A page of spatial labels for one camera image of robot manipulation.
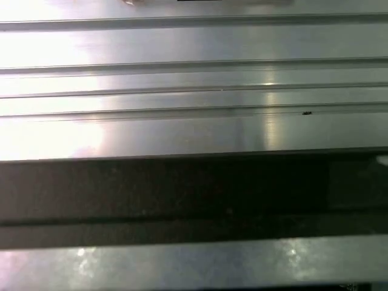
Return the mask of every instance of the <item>brushed metal panel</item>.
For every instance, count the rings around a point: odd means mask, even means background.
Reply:
[[[0,252],[5,290],[196,290],[386,280],[388,237]]]
[[[112,0],[2,0],[1,21],[50,21],[188,16],[322,15],[387,13],[385,0],[145,0],[137,8]]]
[[[262,70],[0,79],[0,98],[388,84],[388,69]]]
[[[366,105],[385,104],[387,96],[386,87],[358,87],[0,98],[0,116],[217,107]]]
[[[3,32],[0,68],[387,56],[388,24]]]
[[[0,160],[384,147],[385,113],[0,122]]]

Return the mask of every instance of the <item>metal surface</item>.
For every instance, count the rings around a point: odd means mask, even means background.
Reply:
[[[388,237],[0,252],[4,290],[196,290],[386,280]]]
[[[388,145],[387,123],[385,113],[47,122],[7,119],[0,124],[0,159],[384,147]]]
[[[246,15],[358,15],[387,13],[385,0],[223,0],[199,1],[146,0],[136,9],[121,1],[90,0],[3,0],[2,21],[51,21],[74,19],[177,18],[187,16]]]
[[[5,0],[0,19],[3,161],[388,146],[383,0]]]

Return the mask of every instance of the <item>silver metal strip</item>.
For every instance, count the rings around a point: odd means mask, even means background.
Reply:
[[[0,116],[132,110],[388,104],[387,87],[0,98]]]
[[[235,116],[230,112],[217,118],[46,122],[10,118],[0,120],[0,160],[385,147],[386,124],[385,113]]]
[[[388,236],[0,252],[4,290],[201,290],[386,281]]]
[[[178,18],[189,16],[320,15],[387,13],[385,0],[145,0],[129,7],[117,0],[2,0],[1,21]]]
[[[385,58],[387,30],[380,23],[2,32],[0,68]]]
[[[292,87],[360,87],[368,85],[388,85],[388,69],[261,70],[2,78],[0,79],[0,98]]]

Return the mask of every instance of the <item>groove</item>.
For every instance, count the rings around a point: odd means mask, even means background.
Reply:
[[[388,13],[336,15],[217,16],[135,19],[88,19],[67,21],[0,22],[3,32],[50,32],[67,30],[117,30],[239,25],[321,25],[388,22]]]
[[[234,70],[366,69],[386,68],[388,58],[274,59],[270,61],[153,62],[137,64],[74,65],[0,69],[0,78],[78,75],[134,75]]]

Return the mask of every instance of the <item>shiny metal bar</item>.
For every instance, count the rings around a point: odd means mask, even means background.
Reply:
[[[385,58],[387,30],[383,23],[5,32],[0,68]]]
[[[0,252],[4,290],[197,290],[386,280],[388,236]]]
[[[262,70],[0,79],[0,98],[388,85],[388,69]]]
[[[137,7],[106,0],[2,0],[1,21],[50,21],[195,16],[320,15],[387,13],[385,0],[223,0],[177,2],[145,0]]]
[[[387,87],[0,98],[0,116],[133,110],[387,104]]]
[[[0,121],[0,161],[385,147],[386,124],[385,113],[46,122],[10,118]]]

